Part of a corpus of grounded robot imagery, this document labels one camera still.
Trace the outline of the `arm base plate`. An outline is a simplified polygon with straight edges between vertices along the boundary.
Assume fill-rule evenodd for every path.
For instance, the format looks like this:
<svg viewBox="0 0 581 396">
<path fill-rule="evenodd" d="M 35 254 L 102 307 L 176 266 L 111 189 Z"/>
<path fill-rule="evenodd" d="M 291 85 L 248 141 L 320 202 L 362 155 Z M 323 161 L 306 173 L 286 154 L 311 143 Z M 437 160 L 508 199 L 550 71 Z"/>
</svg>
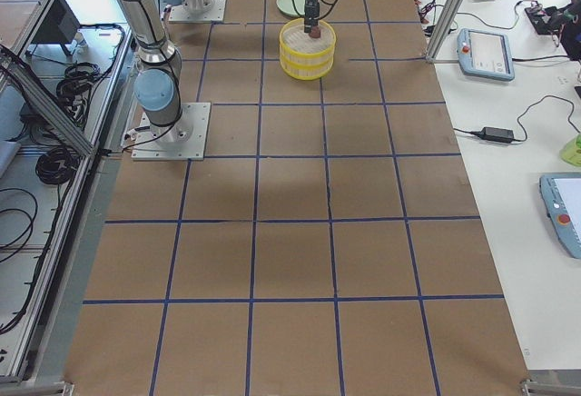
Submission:
<svg viewBox="0 0 581 396">
<path fill-rule="evenodd" d="M 169 22 L 174 24 L 221 23 L 227 0 L 185 0 L 173 6 Z"/>
<path fill-rule="evenodd" d="M 132 142 L 131 157 L 135 161 L 181 161 L 204 159 L 210 103 L 182 103 L 181 119 L 170 129 L 151 126 L 142 112 L 140 126 L 148 129 L 139 132 Z"/>
</svg>

